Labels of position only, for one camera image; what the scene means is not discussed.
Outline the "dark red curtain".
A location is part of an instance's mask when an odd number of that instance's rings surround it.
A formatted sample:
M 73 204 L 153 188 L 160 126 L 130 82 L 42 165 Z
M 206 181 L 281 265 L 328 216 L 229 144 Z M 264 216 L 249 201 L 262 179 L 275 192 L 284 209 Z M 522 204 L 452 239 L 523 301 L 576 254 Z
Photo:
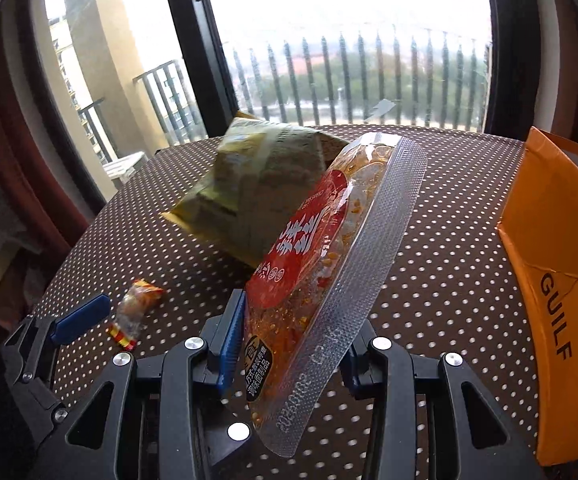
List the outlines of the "dark red curtain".
M 7 66 L 1 20 L 0 188 L 35 242 L 55 263 L 66 258 L 88 228 L 28 128 Z

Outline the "small colourful candy packet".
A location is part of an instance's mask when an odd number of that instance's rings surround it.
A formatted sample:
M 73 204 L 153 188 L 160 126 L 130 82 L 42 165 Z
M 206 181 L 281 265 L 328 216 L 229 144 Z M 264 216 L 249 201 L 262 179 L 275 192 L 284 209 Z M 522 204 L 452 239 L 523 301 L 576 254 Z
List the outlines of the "small colourful candy packet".
M 110 337 L 124 351 L 135 349 L 144 317 L 161 303 L 164 295 L 164 288 L 142 278 L 130 285 L 108 327 Z

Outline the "red clear corn snack pack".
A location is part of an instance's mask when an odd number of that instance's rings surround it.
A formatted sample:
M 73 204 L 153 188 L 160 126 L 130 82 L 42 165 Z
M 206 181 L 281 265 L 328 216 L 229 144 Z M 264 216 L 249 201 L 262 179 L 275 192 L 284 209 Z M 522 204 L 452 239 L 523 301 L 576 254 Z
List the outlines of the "red clear corn snack pack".
M 246 283 L 246 400 L 270 452 L 298 449 L 388 277 L 427 163 L 398 134 L 347 144 Z

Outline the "balcony metal railing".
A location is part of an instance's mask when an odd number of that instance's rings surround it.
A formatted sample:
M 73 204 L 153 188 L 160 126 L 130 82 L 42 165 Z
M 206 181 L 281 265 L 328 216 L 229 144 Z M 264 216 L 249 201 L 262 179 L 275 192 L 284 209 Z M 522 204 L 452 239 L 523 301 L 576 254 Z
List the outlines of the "balcony metal railing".
M 321 37 L 274 49 L 232 51 L 230 72 L 243 113 L 268 122 L 328 126 L 381 122 L 403 126 L 483 131 L 490 91 L 492 45 L 442 41 L 429 34 L 336 41 Z M 86 139 L 100 162 L 121 155 L 103 112 L 94 100 L 72 46 L 57 58 L 68 95 Z M 134 78 L 155 120 L 156 140 L 169 146 L 208 136 L 182 58 L 161 63 Z

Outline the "black window frame post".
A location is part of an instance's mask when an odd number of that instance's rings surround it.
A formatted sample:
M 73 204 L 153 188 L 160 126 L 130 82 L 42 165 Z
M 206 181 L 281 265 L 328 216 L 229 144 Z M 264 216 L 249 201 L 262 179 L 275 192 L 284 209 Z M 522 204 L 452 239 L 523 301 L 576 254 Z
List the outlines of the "black window frame post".
M 211 0 L 168 0 L 206 133 L 222 136 L 238 112 Z

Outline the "orange cardboard box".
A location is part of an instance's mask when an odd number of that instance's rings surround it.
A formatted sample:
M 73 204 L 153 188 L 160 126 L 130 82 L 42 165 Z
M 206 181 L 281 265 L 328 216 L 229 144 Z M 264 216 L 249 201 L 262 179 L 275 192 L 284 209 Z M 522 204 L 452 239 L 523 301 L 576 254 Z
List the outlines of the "orange cardboard box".
M 536 457 L 578 460 L 578 144 L 531 128 L 497 225 L 534 340 Z

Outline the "yellow honey butter chip bag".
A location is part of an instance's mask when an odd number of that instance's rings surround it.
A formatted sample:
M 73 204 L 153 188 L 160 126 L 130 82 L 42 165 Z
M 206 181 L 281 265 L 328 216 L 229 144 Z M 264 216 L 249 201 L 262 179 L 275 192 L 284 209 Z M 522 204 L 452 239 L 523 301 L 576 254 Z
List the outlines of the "yellow honey butter chip bag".
M 346 144 L 239 113 L 210 169 L 162 217 L 255 268 Z

